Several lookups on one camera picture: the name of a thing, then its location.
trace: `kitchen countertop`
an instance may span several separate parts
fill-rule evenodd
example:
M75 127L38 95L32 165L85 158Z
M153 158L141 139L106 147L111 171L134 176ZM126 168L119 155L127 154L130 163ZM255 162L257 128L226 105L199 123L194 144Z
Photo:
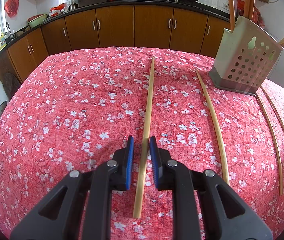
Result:
M223 12L219 9L213 8L211 6L194 2L193 5L188 5L188 4L183 4L183 3L177 3L174 2L174 0L166 1L166 0L116 0L113 2L105 2L105 3L98 3L98 4L93 4L81 8L74 9L72 11L60 14L56 17L53 17L51 19L47 19L40 25L31 28L30 30L24 32L22 35L19 37L15 38L13 41L9 42L2 50L0 50L0 54L3 53L6 49L8 49L10 46L15 44L18 40L26 36L28 33L34 31L37 28L40 28L43 25L46 25L52 21L55 21L57 19L60 19L62 17L66 17L68 15L72 15L74 13L82 12L82 11L87 11L87 10L92 10L96 8L101 8L101 7L108 7L108 6L117 6L117 5L159 5L159 6L169 6L169 7L174 7L174 8L180 8L180 9L185 9L189 11L194 11L194 12L199 12L207 15L211 15L214 17L217 17L219 19L225 20L229 22L229 14L226 12Z

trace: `basket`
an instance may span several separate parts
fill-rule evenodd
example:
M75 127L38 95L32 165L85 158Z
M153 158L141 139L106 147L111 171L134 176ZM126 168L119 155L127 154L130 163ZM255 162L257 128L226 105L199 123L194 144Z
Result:
M210 77L219 89L255 95L282 50L263 29L239 16L233 33L224 29Z

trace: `red floral tablecloth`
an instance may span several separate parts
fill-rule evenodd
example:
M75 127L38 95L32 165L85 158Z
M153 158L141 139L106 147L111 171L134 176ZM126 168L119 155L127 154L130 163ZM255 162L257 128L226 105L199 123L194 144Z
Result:
M277 236L284 229L277 159L256 99L216 89L213 59L165 49L106 48L49 56L0 119L0 229L13 227L69 171L90 171L135 139L134 185L114 192L112 239L170 239L172 195L158 192L148 160L141 219L132 219L151 57L155 56L151 135L190 169L221 175L216 135L194 71L208 87L222 129L231 187ZM284 89L266 80L284 120ZM283 164L284 134L261 90Z

